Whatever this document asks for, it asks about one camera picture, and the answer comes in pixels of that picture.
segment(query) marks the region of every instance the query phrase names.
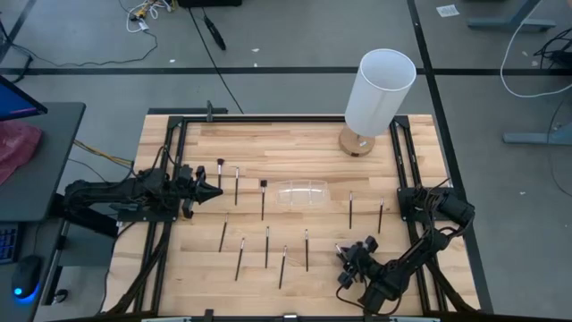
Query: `keyboard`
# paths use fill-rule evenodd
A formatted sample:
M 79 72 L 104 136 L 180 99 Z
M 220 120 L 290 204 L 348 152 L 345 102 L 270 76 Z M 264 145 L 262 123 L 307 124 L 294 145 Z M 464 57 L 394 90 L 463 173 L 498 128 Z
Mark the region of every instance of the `keyboard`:
M 0 264 L 17 261 L 22 231 L 18 223 L 0 223 Z

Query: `computer mouse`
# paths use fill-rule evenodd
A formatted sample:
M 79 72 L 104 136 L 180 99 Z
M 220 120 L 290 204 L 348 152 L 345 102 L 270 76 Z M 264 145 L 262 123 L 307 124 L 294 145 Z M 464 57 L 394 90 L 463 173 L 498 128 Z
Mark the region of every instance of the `computer mouse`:
M 29 297 L 39 282 L 42 259 L 35 255 L 21 258 L 12 275 L 12 293 L 19 299 Z

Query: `gray floor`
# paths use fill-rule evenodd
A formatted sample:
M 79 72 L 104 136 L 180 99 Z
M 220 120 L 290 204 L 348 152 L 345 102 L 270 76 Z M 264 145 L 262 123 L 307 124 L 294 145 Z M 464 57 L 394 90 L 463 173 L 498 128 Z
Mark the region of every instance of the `gray floor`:
M 125 5 L 139 1 L 123 0 Z M 24 2 L 0 3 L 10 29 Z M 506 14 L 519 0 L 477 2 L 417 1 L 427 47 L 437 68 L 499 68 L 510 34 L 469 30 L 465 19 Z M 461 15 L 441 18 L 435 6 L 456 4 Z M 206 34 L 214 59 L 222 67 L 356 66 L 368 50 L 398 49 L 422 67 L 405 1 L 392 0 L 245 0 L 238 8 L 208 8 L 229 49 L 222 53 Z M 559 25 L 543 34 L 517 36 L 509 68 L 535 68 L 533 53 L 548 39 L 570 27 L 572 10 L 564 0 L 545 1 L 534 17 Z M 161 11 L 150 21 L 159 48 L 145 61 L 106 67 L 211 67 L 198 34 L 184 11 Z M 199 21 L 201 31 L 204 24 Z M 41 0 L 34 5 L 16 42 L 58 63 L 106 61 L 141 56 L 152 38 L 125 30 L 125 14 L 115 0 Z M 9 52 L 1 67 L 20 67 L 24 58 Z M 53 68 L 36 61 L 34 67 Z M 341 113 L 354 75 L 266 74 L 225 75 L 246 113 Z M 552 113 L 566 94 L 534 99 L 511 96 L 498 76 L 437 78 L 469 199 L 475 204 L 477 240 L 495 311 L 537 317 L 572 318 L 569 275 L 572 219 L 569 197 L 551 179 L 552 153 L 559 182 L 572 191 L 572 150 L 508 146 L 505 131 L 546 131 Z M 559 89 L 570 82 L 560 77 L 509 77 L 519 93 Z M 19 86 L 40 101 L 81 101 L 88 106 L 78 139 L 111 154 L 134 157 L 145 113 L 150 107 L 235 105 L 214 75 L 72 75 L 27 76 Z M 558 123 L 572 120 L 572 100 L 565 102 Z M 401 113 L 432 113 L 425 76 L 419 76 Z M 73 150 L 71 157 L 92 165 L 105 178 L 119 179 L 123 169 Z M 65 184 L 79 178 L 96 180 L 81 165 L 69 163 Z M 105 242 L 79 229 L 77 244 Z M 101 301 L 110 243 L 90 259 L 89 268 L 63 275 L 71 297 L 65 305 L 42 309 L 37 321 L 86 316 Z M 76 247 L 68 257 L 81 254 Z

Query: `blue light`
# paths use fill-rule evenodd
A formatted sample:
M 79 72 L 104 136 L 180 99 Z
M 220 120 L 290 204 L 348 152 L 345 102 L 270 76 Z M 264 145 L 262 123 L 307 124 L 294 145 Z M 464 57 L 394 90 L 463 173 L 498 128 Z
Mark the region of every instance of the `blue light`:
M 23 299 L 19 299 L 16 298 L 16 301 L 20 304 L 31 304 L 34 299 L 36 298 L 36 295 L 38 295 L 38 291 L 39 291 L 39 283 L 38 285 L 36 285 L 36 289 L 34 289 L 34 292 L 32 294 L 30 294 L 28 297 L 23 298 Z

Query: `clear plastic container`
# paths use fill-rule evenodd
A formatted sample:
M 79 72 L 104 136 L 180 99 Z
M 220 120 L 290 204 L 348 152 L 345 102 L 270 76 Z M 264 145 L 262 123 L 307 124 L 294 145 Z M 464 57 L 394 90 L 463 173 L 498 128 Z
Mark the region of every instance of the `clear plastic container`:
M 276 203 L 286 206 L 314 206 L 330 200 L 328 182 L 290 180 L 273 184 L 277 189 Z

